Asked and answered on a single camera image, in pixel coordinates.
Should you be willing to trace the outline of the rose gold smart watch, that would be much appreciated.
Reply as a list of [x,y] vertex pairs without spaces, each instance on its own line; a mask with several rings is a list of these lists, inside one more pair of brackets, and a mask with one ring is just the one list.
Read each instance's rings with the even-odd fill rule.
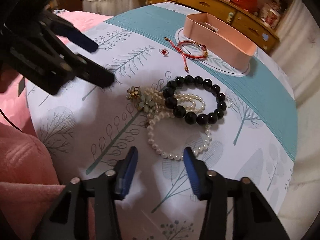
[[207,22],[204,23],[204,26],[205,26],[206,28],[212,30],[212,31],[215,32],[215,33],[218,33],[218,32],[219,32],[219,29],[218,29],[217,27],[214,27],[214,26],[212,26],[211,24],[209,24],[209,23],[207,23]]

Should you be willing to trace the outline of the pink blanket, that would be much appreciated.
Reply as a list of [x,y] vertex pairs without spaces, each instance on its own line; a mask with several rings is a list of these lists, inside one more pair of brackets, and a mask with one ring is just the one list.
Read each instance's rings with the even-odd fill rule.
[[31,239],[64,188],[44,144],[1,124],[1,211],[19,239]]

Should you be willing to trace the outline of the tree print tablecloth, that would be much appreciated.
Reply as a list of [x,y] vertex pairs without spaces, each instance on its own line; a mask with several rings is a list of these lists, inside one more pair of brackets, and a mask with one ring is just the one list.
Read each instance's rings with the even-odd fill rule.
[[[81,79],[55,96],[26,84],[31,120],[48,148],[61,183],[92,179],[138,149],[129,194],[117,202],[123,239],[198,239],[206,204],[193,194],[182,161],[191,147],[207,167],[230,179],[253,180],[275,212],[287,194],[297,152],[297,110],[281,68],[257,49],[243,70],[209,52],[205,60],[184,62],[172,47],[184,41],[189,8],[164,3],[131,10],[103,22],[86,35],[97,42],[90,54],[68,48],[110,70],[109,88]],[[127,89],[140,87],[154,98],[167,83],[188,74],[218,85],[227,108],[217,123],[189,125],[171,111],[140,112]]]

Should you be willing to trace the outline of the flower brooch ornament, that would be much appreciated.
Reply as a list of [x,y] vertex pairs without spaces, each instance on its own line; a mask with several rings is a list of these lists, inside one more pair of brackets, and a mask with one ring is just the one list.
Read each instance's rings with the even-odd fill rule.
[[153,97],[147,92],[142,91],[140,87],[132,86],[128,88],[126,98],[131,101],[140,112],[148,113],[156,106]]

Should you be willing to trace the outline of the pink plastic tray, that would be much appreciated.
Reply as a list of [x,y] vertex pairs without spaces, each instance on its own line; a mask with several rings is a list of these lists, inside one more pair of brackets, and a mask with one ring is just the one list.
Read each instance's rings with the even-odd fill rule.
[[[206,28],[207,22],[219,29],[218,33]],[[204,44],[209,51],[228,63],[243,70],[254,55],[257,45],[245,35],[208,13],[189,14],[185,18],[185,37]]]

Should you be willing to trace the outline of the wooden desk with drawers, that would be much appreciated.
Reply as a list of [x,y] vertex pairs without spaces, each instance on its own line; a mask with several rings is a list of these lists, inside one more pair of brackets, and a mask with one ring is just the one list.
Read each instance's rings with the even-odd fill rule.
[[226,0],[147,0],[147,5],[172,2],[207,12],[253,41],[268,55],[279,44],[279,37],[260,18]]

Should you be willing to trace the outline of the cream floral curtain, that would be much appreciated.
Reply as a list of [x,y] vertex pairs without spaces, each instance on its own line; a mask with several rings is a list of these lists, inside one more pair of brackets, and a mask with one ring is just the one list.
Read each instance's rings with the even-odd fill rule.
[[279,218],[291,239],[301,239],[319,213],[319,26],[294,0],[279,27],[272,59],[285,72],[298,112],[298,149]]

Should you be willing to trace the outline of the red patterned paper cup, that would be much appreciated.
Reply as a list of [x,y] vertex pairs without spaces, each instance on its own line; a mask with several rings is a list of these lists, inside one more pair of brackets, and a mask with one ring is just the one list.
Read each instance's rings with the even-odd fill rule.
[[270,9],[267,12],[265,23],[268,24],[270,28],[274,29],[279,23],[279,21],[280,21],[280,14],[277,11]]

